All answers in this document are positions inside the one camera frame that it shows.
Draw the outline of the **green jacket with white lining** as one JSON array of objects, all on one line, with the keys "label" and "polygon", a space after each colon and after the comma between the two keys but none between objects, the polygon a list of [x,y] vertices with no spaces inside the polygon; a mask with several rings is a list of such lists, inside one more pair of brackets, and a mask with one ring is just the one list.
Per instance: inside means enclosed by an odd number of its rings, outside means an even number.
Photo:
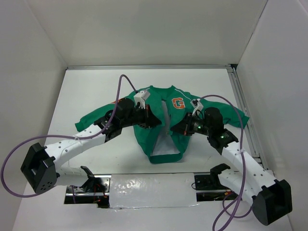
[{"label": "green jacket with white lining", "polygon": [[194,100],[199,100],[203,108],[215,107],[219,109],[224,124],[236,128],[245,128],[249,117],[240,109],[234,110],[231,105],[215,101],[208,101],[187,91],[171,86],[169,88],[157,88],[148,86],[145,88],[149,97],[145,103],[150,106],[153,114],[161,121],[154,128],[142,128],[134,125],[134,135],[138,145],[152,164],[173,163],[181,160],[188,148],[189,136],[171,131],[187,113],[193,112]]}]

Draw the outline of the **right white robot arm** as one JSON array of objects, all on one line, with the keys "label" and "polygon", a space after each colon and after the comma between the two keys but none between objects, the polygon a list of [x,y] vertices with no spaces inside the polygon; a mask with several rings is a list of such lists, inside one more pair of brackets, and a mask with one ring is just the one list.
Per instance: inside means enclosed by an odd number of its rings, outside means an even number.
[{"label": "right white robot arm", "polygon": [[211,169],[210,183],[220,189],[231,189],[252,208],[257,220],[270,225],[293,210],[291,186],[286,180],[277,180],[240,145],[237,137],[227,130],[219,109],[207,108],[203,116],[197,110],[187,113],[171,130],[191,136],[206,135],[210,145],[237,169],[232,172],[226,164]]}]

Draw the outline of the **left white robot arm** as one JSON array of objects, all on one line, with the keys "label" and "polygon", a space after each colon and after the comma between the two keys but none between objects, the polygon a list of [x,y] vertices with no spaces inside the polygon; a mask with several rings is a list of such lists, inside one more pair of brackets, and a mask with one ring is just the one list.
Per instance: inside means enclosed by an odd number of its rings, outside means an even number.
[{"label": "left white robot arm", "polygon": [[69,177],[71,184],[74,176],[80,177],[78,187],[84,192],[90,192],[95,186],[90,170],[84,166],[64,170],[62,167],[64,163],[92,147],[117,137],[123,128],[130,126],[155,128],[161,124],[148,104],[135,103],[131,99],[123,98],[114,111],[107,111],[103,117],[72,139],[46,146],[39,143],[31,145],[22,163],[21,172],[36,194],[50,190],[65,177]]}]

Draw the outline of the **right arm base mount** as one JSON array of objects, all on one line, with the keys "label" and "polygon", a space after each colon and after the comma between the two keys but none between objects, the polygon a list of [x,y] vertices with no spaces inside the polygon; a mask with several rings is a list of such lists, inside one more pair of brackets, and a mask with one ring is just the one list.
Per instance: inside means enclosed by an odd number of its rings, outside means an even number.
[{"label": "right arm base mount", "polygon": [[218,179],[222,171],[230,168],[227,164],[220,164],[211,168],[210,172],[194,174],[191,187],[196,191],[197,202],[222,201],[226,196],[227,200],[233,200],[237,197],[237,194],[223,186]]}]

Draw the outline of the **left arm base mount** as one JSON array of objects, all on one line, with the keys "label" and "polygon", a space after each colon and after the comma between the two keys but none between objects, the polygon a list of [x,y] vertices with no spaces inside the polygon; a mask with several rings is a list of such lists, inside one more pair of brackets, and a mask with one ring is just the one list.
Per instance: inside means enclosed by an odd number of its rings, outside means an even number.
[{"label": "left arm base mount", "polygon": [[109,207],[111,175],[94,175],[82,186],[66,188],[64,204],[96,204],[98,207]]}]

